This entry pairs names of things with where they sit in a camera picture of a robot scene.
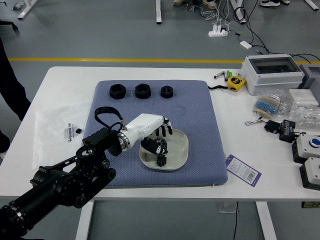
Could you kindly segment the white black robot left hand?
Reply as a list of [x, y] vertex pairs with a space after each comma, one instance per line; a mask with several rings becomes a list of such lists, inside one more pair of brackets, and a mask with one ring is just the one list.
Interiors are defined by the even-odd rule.
[[122, 140], [122, 150], [130, 150], [137, 141], [142, 141], [159, 128], [161, 128], [163, 136], [165, 136], [166, 128], [170, 135], [173, 134], [172, 125], [168, 118], [156, 114], [140, 114], [118, 134], [119, 139]]

